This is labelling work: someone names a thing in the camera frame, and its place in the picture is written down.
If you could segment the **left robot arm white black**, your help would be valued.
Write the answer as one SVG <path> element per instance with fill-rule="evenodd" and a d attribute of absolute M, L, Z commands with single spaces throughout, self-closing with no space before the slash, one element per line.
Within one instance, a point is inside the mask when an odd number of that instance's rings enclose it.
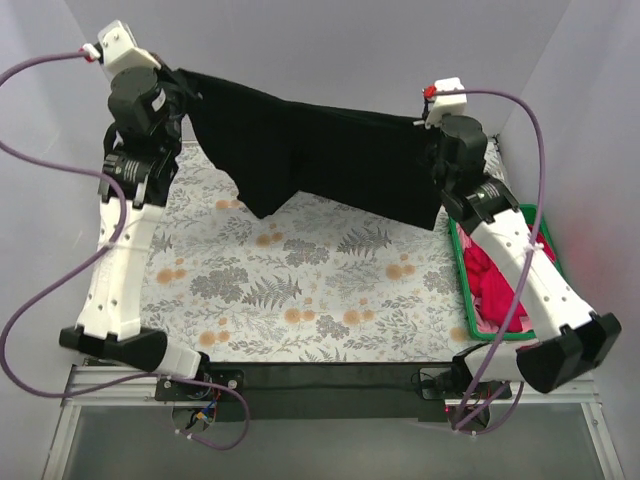
<path fill-rule="evenodd" d="M 193 400 L 213 386 L 202 356 L 141 323 L 147 258 L 178 172 L 187 93 L 170 71 L 129 67 L 111 81 L 114 119 L 104 137 L 99 247 L 85 304 L 60 346 L 141 371 L 178 378 Z"/>

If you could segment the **black t shirt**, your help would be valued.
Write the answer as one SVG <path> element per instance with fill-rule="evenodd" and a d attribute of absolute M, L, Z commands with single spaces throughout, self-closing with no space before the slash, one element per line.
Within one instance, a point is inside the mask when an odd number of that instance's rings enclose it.
<path fill-rule="evenodd" d="M 306 192 L 431 230 L 441 208 L 425 153 L 436 134 L 409 117 L 287 101 L 188 70 L 187 114 L 213 166 L 258 218 Z"/>

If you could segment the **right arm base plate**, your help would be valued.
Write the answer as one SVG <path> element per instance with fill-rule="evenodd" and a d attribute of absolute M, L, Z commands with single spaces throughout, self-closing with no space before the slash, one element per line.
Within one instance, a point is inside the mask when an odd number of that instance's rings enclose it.
<path fill-rule="evenodd" d="M 471 378 L 453 366 L 424 367 L 410 379 L 414 391 L 424 400 L 461 400 Z M 479 405 L 502 386 L 500 381 L 480 382 L 470 395 L 469 403 Z"/>

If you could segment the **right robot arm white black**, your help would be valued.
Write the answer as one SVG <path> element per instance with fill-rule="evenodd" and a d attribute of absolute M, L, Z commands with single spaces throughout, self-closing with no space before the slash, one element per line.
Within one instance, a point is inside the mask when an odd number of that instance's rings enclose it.
<path fill-rule="evenodd" d="M 524 382 L 546 394 L 598 368 L 621 333 L 566 282 L 508 187 L 484 168 L 487 137 L 464 115 L 445 115 L 429 154 L 444 208 L 503 275 L 532 323 L 534 339 L 470 347 L 452 361 L 454 389 L 475 397 L 491 381 Z"/>

